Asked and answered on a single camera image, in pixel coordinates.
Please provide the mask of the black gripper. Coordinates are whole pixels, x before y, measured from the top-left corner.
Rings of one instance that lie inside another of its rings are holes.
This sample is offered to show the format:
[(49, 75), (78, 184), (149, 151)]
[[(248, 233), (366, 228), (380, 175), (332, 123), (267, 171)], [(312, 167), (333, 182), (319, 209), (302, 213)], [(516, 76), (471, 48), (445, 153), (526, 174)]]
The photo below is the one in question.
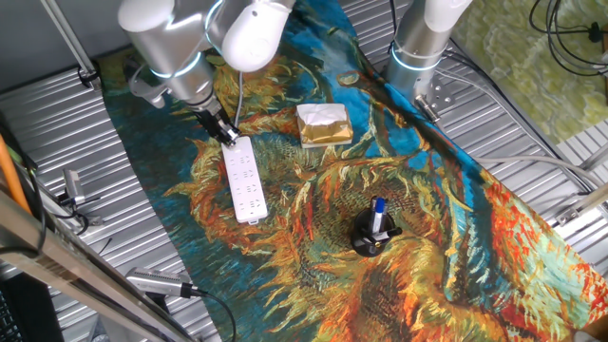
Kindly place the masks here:
[(193, 105), (192, 111), (202, 127), (219, 143), (227, 146), (237, 143), (240, 131), (229, 121), (220, 102), (212, 101), (208, 105)]

